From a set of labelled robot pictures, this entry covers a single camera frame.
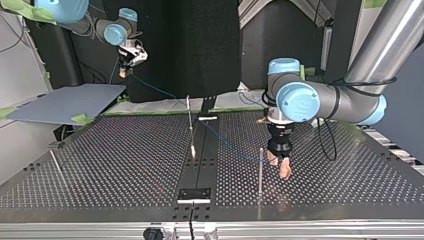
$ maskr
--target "black cable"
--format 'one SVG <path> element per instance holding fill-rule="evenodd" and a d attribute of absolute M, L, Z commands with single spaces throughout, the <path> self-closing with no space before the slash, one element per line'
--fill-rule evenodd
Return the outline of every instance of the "black cable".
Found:
<path fill-rule="evenodd" d="M 240 98 L 240 101 L 242 103 L 246 104 L 246 105 L 255 105 L 256 104 L 258 106 L 261 106 L 262 108 L 265 108 L 265 106 L 263 106 L 262 104 L 259 103 L 261 100 L 253 101 L 252 99 L 248 98 L 243 92 L 239 92 L 239 98 Z"/>
<path fill-rule="evenodd" d="M 103 75 L 101 72 L 99 72 L 98 70 L 96 70 L 95 68 L 79 61 L 79 63 L 93 76 L 93 83 L 95 79 L 98 79 L 101 83 L 107 84 L 107 80 L 105 75 Z"/>
<path fill-rule="evenodd" d="M 271 98 L 268 95 L 267 90 L 264 91 L 264 93 L 262 93 L 262 102 L 264 102 L 266 105 L 270 106 L 270 107 L 277 107 L 277 103 L 275 102 L 275 99 Z"/>
<path fill-rule="evenodd" d="M 344 78 L 328 83 L 328 85 L 339 86 L 339 87 L 362 87 L 362 86 L 383 86 L 395 83 L 397 81 L 397 77 L 393 77 L 391 79 L 383 80 L 380 82 L 345 82 Z"/>
<path fill-rule="evenodd" d="M 316 38 L 317 33 L 317 17 L 318 17 L 318 10 L 319 6 L 321 5 L 321 0 L 318 1 L 317 8 L 315 9 L 315 16 L 314 16 L 314 40 Z"/>
<path fill-rule="evenodd" d="M 23 26 L 23 23 L 21 23 L 21 27 L 22 27 L 22 32 L 21 32 L 21 36 L 19 37 L 19 39 L 18 39 L 18 41 L 16 41 L 13 45 L 11 45 L 10 47 L 7 47 L 7 48 L 5 48 L 5 49 L 2 49 L 2 50 L 0 50 L 0 53 L 2 53 L 2 52 L 6 52 L 6 51 L 8 51 L 8 50 L 10 50 L 10 49 L 12 49 L 12 48 L 14 48 L 14 47 L 16 47 L 16 45 L 18 45 L 21 41 L 22 41 L 22 38 L 24 37 L 24 35 L 25 35 L 25 28 L 24 28 L 24 26 Z"/>
<path fill-rule="evenodd" d="M 336 146 L 336 140 L 335 140 L 335 138 L 334 138 L 333 131 L 331 130 L 330 124 L 328 124 L 327 119 L 323 119 L 323 120 L 324 120 L 325 126 L 326 126 L 326 127 L 327 127 L 327 129 L 328 129 L 328 132 L 330 133 L 331 141 L 333 142 L 333 147 L 334 147 L 334 157 L 333 157 L 333 158 L 330 158 L 330 156 L 328 155 L 327 151 L 325 150 L 324 144 L 323 144 L 323 142 L 322 142 L 322 136 L 321 136 L 321 123 L 320 123 L 320 119 L 319 119 L 319 118 L 317 118 L 319 143 L 320 143 L 320 145 L 321 145 L 321 149 L 322 149 L 322 152 L 324 153 L 325 157 L 328 159 L 328 161 L 332 161 L 332 162 L 333 162 L 333 161 L 336 161 L 336 160 L 337 160 L 337 146 Z"/>

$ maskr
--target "robotic arm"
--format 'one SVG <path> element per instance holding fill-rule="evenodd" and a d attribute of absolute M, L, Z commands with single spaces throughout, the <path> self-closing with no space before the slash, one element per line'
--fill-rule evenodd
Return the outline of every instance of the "robotic arm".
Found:
<path fill-rule="evenodd" d="M 126 78 L 132 69 L 147 60 L 148 54 L 136 39 L 138 16 L 132 9 L 119 10 L 116 21 L 91 18 L 89 0 L 0 0 L 0 10 L 26 18 L 57 24 L 81 36 L 97 36 L 100 41 L 118 48 L 120 76 Z"/>
<path fill-rule="evenodd" d="M 299 62 L 275 59 L 269 64 L 268 150 L 288 159 L 295 123 L 314 118 L 359 125 L 379 122 L 387 107 L 382 95 L 424 34 L 424 0 L 388 0 L 346 77 L 331 83 L 303 81 Z"/>

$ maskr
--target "green tape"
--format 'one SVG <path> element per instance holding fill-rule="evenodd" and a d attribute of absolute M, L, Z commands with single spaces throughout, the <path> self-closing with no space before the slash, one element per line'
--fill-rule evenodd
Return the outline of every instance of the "green tape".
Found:
<path fill-rule="evenodd" d="M 315 67 L 305 68 L 305 75 L 306 76 L 315 76 L 315 71 L 316 71 Z"/>
<path fill-rule="evenodd" d="M 386 4 L 386 0 L 365 0 L 364 8 L 380 8 Z"/>
<path fill-rule="evenodd" d="M 43 73 L 43 78 L 44 79 L 50 79 L 50 72 L 44 72 Z"/>
<path fill-rule="evenodd" d="M 71 120 L 76 122 L 76 123 L 84 124 L 84 125 L 94 121 L 93 118 L 91 118 L 91 117 L 89 117 L 85 114 L 76 115 L 75 117 L 72 117 Z"/>
<path fill-rule="evenodd" d="M 16 110 L 17 110 L 16 107 L 0 108 L 0 120 L 5 119 L 7 115 L 13 113 Z"/>
<path fill-rule="evenodd" d="M 0 3 L 4 9 L 16 12 L 27 19 L 56 24 L 53 13 L 50 10 L 31 6 L 23 0 L 1 0 Z"/>
<path fill-rule="evenodd" d="M 303 81 L 305 81 L 305 66 L 300 65 L 300 78 L 302 78 Z"/>

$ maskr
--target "metal rod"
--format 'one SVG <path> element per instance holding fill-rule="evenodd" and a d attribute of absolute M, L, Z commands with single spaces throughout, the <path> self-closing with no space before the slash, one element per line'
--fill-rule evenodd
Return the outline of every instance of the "metal rod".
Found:
<path fill-rule="evenodd" d="M 54 154 L 53 149 L 50 149 L 50 155 L 53 158 L 53 162 L 54 162 L 54 165 L 56 166 L 57 170 L 62 174 L 62 169 L 60 169 L 59 162 L 57 161 L 57 158 L 56 158 L 56 155 Z"/>
<path fill-rule="evenodd" d="M 424 33 L 424 0 L 387 0 L 345 77 L 348 83 L 395 77 Z M 381 94 L 387 85 L 355 87 Z"/>
<path fill-rule="evenodd" d="M 262 196 L 262 179 L 263 179 L 263 164 L 264 164 L 264 149 L 259 149 L 259 197 Z"/>
<path fill-rule="evenodd" d="M 191 116 L 191 105 L 190 105 L 190 96 L 187 95 L 186 98 L 186 103 L 187 103 L 187 111 L 188 111 L 188 121 L 189 121 L 189 129 L 190 129 L 190 137 L 191 137 L 191 155 L 193 157 L 193 159 L 196 158 L 196 149 L 194 147 L 194 130 L 193 130 L 193 120 L 192 120 L 192 116 Z"/>

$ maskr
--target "cable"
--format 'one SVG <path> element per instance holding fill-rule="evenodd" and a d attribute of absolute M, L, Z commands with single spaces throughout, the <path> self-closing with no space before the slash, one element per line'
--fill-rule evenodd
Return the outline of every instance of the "cable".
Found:
<path fill-rule="evenodd" d="M 267 90 L 264 91 L 264 93 L 262 93 L 262 102 L 264 102 L 266 105 L 270 106 L 270 107 L 276 107 L 277 103 L 275 102 L 275 99 L 271 98 L 268 95 Z"/>
<path fill-rule="evenodd" d="M 4 21 L 4 23 L 7 25 L 7 27 L 15 34 L 15 36 L 17 37 L 17 38 L 19 38 L 20 36 L 19 36 L 19 34 L 15 31 L 15 29 L 12 27 L 12 25 L 10 25 L 10 23 L 6 20 L 6 18 L 5 17 L 3 17 L 1 14 L 0 14 L 0 18 L 2 18 L 3 19 L 3 21 Z M 25 46 L 27 46 L 27 47 L 31 47 L 30 46 L 30 44 L 29 43 L 27 43 L 26 41 L 24 41 L 24 40 L 22 40 L 21 41 L 23 44 L 25 44 Z"/>
<path fill-rule="evenodd" d="M 266 108 L 265 106 L 263 106 L 262 104 L 259 103 L 261 101 L 261 99 L 259 99 L 258 101 L 253 101 L 252 99 L 249 99 L 246 95 L 244 95 L 243 92 L 239 92 L 239 98 L 240 98 L 240 101 L 242 103 L 246 104 L 246 105 L 255 105 L 256 104 L 256 105 L 261 106 L 262 108 Z"/>
<path fill-rule="evenodd" d="M 323 119 L 323 120 L 324 120 L 325 126 L 326 126 L 326 127 L 327 127 L 327 129 L 328 129 L 328 132 L 330 133 L 331 141 L 333 142 L 333 147 L 334 147 L 334 157 L 333 157 L 333 158 L 330 158 L 330 156 L 328 155 L 327 151 L 325 150 L 324 144 L 323 144 L 323 142 L 322 142 L 322 136 L 321 136 L 321 123 L 320 123 L 320 119 L 319 119 L 319 118 L 317 118 L 319 143 L 320 143 L 320 145 L 321 145 L 321 149 L 322 149 L 322 152 L 324 153 L 325 157 L 328 159 L 328 161 L 333 162 L 333 161 L 336 161 L 336 160 L 337 160 L 337 146 L 336 146 L 336 140 L 335 140 L 335 138 L 334 138 L 333 131 L 331 130 L 330 124 L 328 124 L 327 119 Z"/>
<path fill-rule="evenodd" d="M 395 83 L 397 81 L 397 77 L 393 77 L 391 79 L 383 80 L 380 82 L 345 82 L 344 78 L 328 83 L 332 86 L 340 86 L 340 87 L 362 87 L 362 86 L 383 86 Z"/>
<path fill-rule="evenodd" d="M 317 17 L 318 17 L 318 10 L 319 6 L 321 5 L 321 0 L 318 1 L 317 8 L 315 9 L 315 16 L 314 16 L 314 41 L 316 38 L 316 32 L 317 32 Z"/>
<path fill-rule="evenodd" d="M 112 73 L 110 74 L 109 85 L 112 84 L 112 79 L 113 79 L 113 76 L 115 75 L 115 70 L 116 70 L 116 67 L 118 66 L 118 61 L 119 61 L 119 57 L 116 58 L 115 65 L 113 67 Z"/>
<path fill-rule="evenodd" d="M 98 7 L 96 7 L 96 6 L 94 6 L 93 4 L 90 4 L 90 7 L 91 7 L 91 8 L 93 8 L 93 9 L 96 9 L 96 10 L 97 10 L 97 11 L 99 11 L 99 12 L 102 12 L 102 13 L 106 14 L 106 12 L 105 12 L 104 10 L 102 10 L 102 9 L 100 9 L 100 8 L 98 8 Z"/>
<path fill-rule="evenodd" d="M 23 26 L 23 25 L 21 25 L 21 28 L 22 28 L 22 32 L 21 32 L 21 35 L 19 36 L 18 41 L 16 41 L 16 42 L 15 42 L 14 44 L 12 44 L 10 47 L 7 47 L 7 48 L 5 48 L 5 49 L 0 50 L 0 53 L 2 53 L 2 52 L 6 52 L 6 51 L 8 51 L 8 50 L 10 50 L 10 49 L 14 48 L 16 45 L 18 45 L 18 44 L 22 41 L 22 38 L 23 38 L 23 37 L 24 37 L 24 35 L 25 35 L 25 28 L 24 28 L 24 26 Z"/>
<path fill-rule="evenodd" d="M 149 84 L 149 83 L 147 83 L 147 82 L 145 82 L 145 81 L 143 81 L 143 80 L 141 80 L 140 78 L 138 78 L 137 76 L 135 76 L 135 75 L 132 75 L 135 79 L 137 79 L 138 81 L 140 81 L 141 83 L 143 83 L 144 85 L 146 85 L 146 86 L 148 86 L 148 87 L 150 87 L 150 88 L 152 88 L 152 89 L 154 89 L 154 90 L 156 90 L 156 91 L 158 91 L 158 92 L 160 92 L 160 93 L 163 93 L 163 94 L 165 94 L 165 95 L 167 95 L 167 96 L 170 96 L 170 97 L 172 97 L 172 98 L 174 98 L 174 99 L 176 99 L 176 100 L 178 100 L 181 104 L 183 104 L 184 106 L 187 106 L 185 103 L 183 103 L 181 100 L 179 100 L 175 95 L 173 95 L 173 94 L 171 94 L 171 93 L 168 93 L 168 92 L 166 92 L 166 91 L 163 91 L 163 90 L 161 90 L 161 89 L 159 89 L 159 88 L 157 88 L 157 87 L 155 87 L 155 86 L 153 86 L 153 85 L 151 85 L 151 84 Z M 248 155 L 246 155 L 246 154 L 244 154 L 244 153 L 242 153 L 241 151 L 239 151 L 239 150 L 237 150 L 231 143 L 229 143 L 224 137 L 222 137 L 214 128 L 212 128 L 211 126 L 209 126 L 208 124 L 206 124 L 206 123 L 204 123 L 203 121 L 199 121 L 200 123 L 202 123 L 206 128 L 208 128 L 213 134 L 215 134 L 217 137 L 218 137 L 218 139 L 219 140 L 221 140 L 223 143 L 224 143 L 224 145 L 226 146 L 226 148 L 227 149 L 229 149 L 229 150 L 231 150 L 231 151 L 233 151 L 236 155 L 238 155 L 239 157 L 241 157 L 241 158 L 244 158 L 244 159 L 246 159 L 246 160 L 253 160 L 253 161 L 256 161 L 256 162 L 264 162 L 264 163 L 269 163 L 269 161 L 263 161 L 262 159 L 260 159 L 260 158 L 257 158 L 257 157 L 250 157 L 250 156 L 248 156 Z"/>
<path fill-rule="evenodd" d="M 87 65 L 87 64 L 85 64 L 85 63 L 83 63 L 83 62 L 81 62 L 81 61 L 79 61 L 79 63 L 85 68 L 85 69 L 87 69 L 87 71 L 93 76 L 93 78 L 95 78 L 95 79 L 98 79 L 101 83 L 104 83 L 104 84 L 107 84 L 107 80 L 106 80 L 106 77 L 101 73 L 101 72 L 99 72 L 99 71 L 97 71 L 95 68 L 93 68 L 93 67 L 91 67 L 91 66 L 89 66 L 89 65 Z M 98 74 L 102 79 L 99 79 L 98 77 L 96 77 L 95 76 L 95 74 L 93 73 L 96 73 L 96 74 Z"/>

